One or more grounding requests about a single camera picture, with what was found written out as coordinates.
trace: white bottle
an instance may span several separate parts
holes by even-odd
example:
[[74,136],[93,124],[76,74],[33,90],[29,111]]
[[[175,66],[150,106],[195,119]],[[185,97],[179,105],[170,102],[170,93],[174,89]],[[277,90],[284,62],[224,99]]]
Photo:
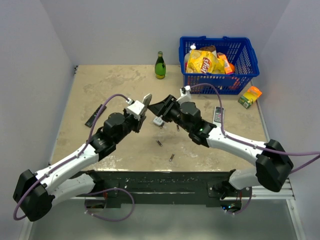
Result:
[[184,56],[184,68],[186,68],[186,63],[187,63],[188,60],[189,60],[191,51],[196,49],[196,45],[195,45],[195,44],[192,44],[192,45],[190,46],[190,49],[191,49],[191,50]]

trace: table top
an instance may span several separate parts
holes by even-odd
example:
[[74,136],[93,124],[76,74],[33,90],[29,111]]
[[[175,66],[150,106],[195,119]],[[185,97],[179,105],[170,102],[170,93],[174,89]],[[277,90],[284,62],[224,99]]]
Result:
[[[178,65],[167,65],[164,79],[157,79],[153,65],[80,65],[75,75],[65,114],[61,123],[51,164],[58,162],[86,142],[90,129],[85,122],[97,107],[113,94],[142,101],[152,94],[151,104],[169,94],[178,98],[183,86],[183,75]],[[265,141],[265,133],[257,104],[245,109],[238,103],[240,95],[222,95],[225,109],[225,129],[233,134],[257,141]],[[208,122],[213,120],[216,95],[192,94],[192,101]],[[122,113],[127,103],[122,97],[112,99],[97,121],[95,128],[103,126],[109,114]],[[100,162],[85,170],[96,171],[230,171],[251,165],[228,152],[207,148],[192,142],[183,129],[177,131],[173,122],[159,128],[153,123],[155,116],[146,112],[140,133],[131,132],[116,150]]]

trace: glass bottle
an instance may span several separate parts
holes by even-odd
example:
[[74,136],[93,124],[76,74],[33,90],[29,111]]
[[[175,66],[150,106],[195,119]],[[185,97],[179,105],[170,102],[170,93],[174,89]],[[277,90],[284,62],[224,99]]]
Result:
[[158,51],[158,59],[154,65],[154,72],[157,79],[163,79],[166,76],[166,64],[162,55],[162,51]]

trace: chip bag logo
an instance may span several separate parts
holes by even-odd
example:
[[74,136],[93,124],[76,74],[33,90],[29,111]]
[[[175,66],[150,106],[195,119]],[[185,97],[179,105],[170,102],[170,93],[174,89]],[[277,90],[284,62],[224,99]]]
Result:
[[209,69],[209,67],[210,67],[210,59],[207,58],[207,57],[204,57],[200,71],[201,71],[203,74],[206,74],[207,71],[208,71],[208,69]]

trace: yellow chip bag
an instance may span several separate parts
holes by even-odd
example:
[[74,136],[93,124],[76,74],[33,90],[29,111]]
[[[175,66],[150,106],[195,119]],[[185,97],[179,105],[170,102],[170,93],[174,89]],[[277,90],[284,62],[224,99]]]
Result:
[[212,52],[192,50],[186,66],[186,72],[225,74],[225,68]]

